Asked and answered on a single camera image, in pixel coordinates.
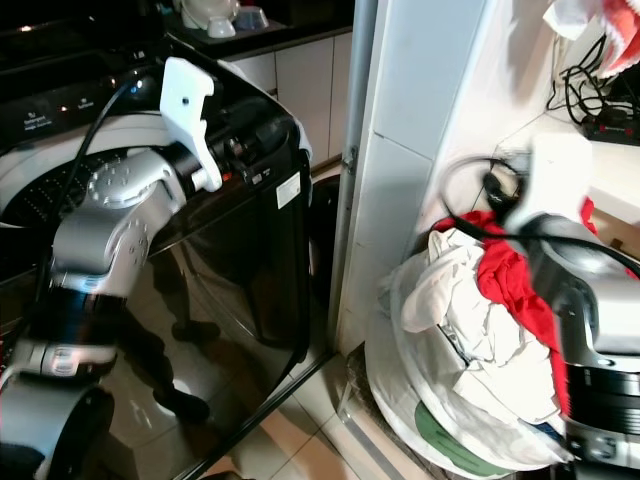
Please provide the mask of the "black top-loading washing machine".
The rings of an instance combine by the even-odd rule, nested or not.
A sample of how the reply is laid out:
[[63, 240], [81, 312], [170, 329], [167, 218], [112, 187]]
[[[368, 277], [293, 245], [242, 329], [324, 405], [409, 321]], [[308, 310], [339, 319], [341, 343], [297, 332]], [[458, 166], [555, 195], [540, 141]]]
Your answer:
[[[243, 99], [269, 99], [289, 115], [232, 64], [165, 40], [81, 47], [1, 70], [0, 221], [12, 228], [0, 287], [5, 362], [58, 228], [52, 210], [74, 209], [101, 166], [163, 145], [168, 58], [191, 61], [218, 83], [204, 115]], [[193, 197], [152, 239], [125, 303], [114, 365], [99, 379], [111, 397], [110, 424], [68, 480], [205, 480], [279, 404], [276, 388], [314, 333], [310, 156], [307, 147], [251, 166], [250, 180], [230, 178]], [[294, 172], [301, 195], [278, 209], [275, 188]]]

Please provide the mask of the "white washer label sticker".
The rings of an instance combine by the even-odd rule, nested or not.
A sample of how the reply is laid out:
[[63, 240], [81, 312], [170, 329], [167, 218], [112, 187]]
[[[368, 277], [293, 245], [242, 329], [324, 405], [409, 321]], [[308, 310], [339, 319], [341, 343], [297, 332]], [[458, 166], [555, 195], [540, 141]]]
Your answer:
[[294, 200], [298, 195], [301, 195], [302, 179], [300, 172], [294, 172], [291, 177], [284, 180], [284, 182], [275, 188], [275, 200], [278, 209], [284, 209], [289, 202]]

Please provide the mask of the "white cabinet with black counter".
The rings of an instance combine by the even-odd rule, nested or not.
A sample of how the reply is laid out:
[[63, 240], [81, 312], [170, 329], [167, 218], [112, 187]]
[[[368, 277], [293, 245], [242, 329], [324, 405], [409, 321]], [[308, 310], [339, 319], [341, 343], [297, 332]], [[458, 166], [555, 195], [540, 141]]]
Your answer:
[[310, 166], [319, 170], [333, 164], [346, 133], [346, 100], [351, 47], [351, 20], [321, 20], [285, 26], [271, 20], [269, 27], [239, 31], [215, 38], [205, 29], [184, 26], [174, 15], [165, 19], [175, 40], [201, 51], [207, 58], [227, 61], [248, 82], [270, 93], [305, 129], [311, 145]]

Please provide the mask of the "red garment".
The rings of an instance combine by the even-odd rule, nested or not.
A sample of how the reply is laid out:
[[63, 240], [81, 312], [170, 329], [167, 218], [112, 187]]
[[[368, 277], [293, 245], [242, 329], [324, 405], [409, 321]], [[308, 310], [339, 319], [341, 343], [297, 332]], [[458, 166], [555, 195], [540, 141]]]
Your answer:
[[603, 380], [604, 375], [564, 361], [557, 314], [532, 288], [532, 270], [524, 253], [517, 252], [504, 239], [485, 238], [475, 283], [481, 296], [506, 307], [518, 325], [550, 349], [556, 398], [568, 416], [585, 420], [603, 415], [611, 407], [608, 394], [596, 389], [596, 381]]

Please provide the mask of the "white panel door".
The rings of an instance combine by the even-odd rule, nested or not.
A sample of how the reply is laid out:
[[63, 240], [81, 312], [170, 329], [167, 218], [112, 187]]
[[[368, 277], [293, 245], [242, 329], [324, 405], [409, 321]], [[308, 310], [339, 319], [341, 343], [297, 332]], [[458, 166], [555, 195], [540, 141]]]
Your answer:
[[479, 202], [475, 157], [544, 113], [552, 0], [356, 0], [330, 338], [364, 343], [375, 288], [445, 209]]

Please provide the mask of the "small glass bowl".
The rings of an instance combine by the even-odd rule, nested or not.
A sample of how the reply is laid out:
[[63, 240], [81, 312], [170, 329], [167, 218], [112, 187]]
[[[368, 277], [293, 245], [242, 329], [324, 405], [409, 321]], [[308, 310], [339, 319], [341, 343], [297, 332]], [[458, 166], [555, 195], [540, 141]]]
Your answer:
[[270, 19], [260, 6], [241, 6], [233, 17], [237, 32], [261, 31], [271, 26]]

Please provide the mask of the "white garment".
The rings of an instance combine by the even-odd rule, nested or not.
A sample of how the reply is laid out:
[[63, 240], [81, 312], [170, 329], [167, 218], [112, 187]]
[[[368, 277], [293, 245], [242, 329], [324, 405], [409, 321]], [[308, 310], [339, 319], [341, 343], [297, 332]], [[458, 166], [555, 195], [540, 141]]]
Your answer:
[[404, 301], [407, 332], [438, 326], [451, 339], [480, 387], [499, 402], [524, 410], [556, 410], [550, 351], [517, 323], [506, 306], [490, 301], [477, 285], [485, 250], [458, 229], [430, 233], [419, 255], [424, 265]]

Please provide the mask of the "white hanging cloth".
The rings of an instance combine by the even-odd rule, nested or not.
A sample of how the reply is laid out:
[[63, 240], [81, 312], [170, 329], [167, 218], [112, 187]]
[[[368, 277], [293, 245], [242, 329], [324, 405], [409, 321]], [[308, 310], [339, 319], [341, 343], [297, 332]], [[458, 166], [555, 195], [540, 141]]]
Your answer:
[[604, 0], [553, 0], [543, 20], [566, 41], [596, 40], [605, 35]]

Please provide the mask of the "red hanging cloth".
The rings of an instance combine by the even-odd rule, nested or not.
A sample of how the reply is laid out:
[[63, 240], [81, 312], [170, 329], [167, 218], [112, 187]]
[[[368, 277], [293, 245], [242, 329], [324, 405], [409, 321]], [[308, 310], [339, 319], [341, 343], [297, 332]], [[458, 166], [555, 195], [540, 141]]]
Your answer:
[[596, 78], [611, 78], [640, 64], [640, 0], [600, 0], [604, 58]]

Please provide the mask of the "green cloth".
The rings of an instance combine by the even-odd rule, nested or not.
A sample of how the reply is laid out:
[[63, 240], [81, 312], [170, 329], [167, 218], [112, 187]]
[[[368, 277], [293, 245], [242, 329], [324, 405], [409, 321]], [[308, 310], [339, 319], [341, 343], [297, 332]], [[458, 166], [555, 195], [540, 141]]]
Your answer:
[[483, 458], [476, 456], [474, 452], [468, 451], [436, 421], [433, 413], [428, 410], [425, 403], [417, 403], [415, 411], [413, 411], [413, 425], [416, 426], [422, 439], [431, 448], [443, 454], [451, 465], [460, 468], [466, 474], [477, 477], [497, 477], [506, 476], [513, 472], [508, 468], [502, 468], [486, 462]]

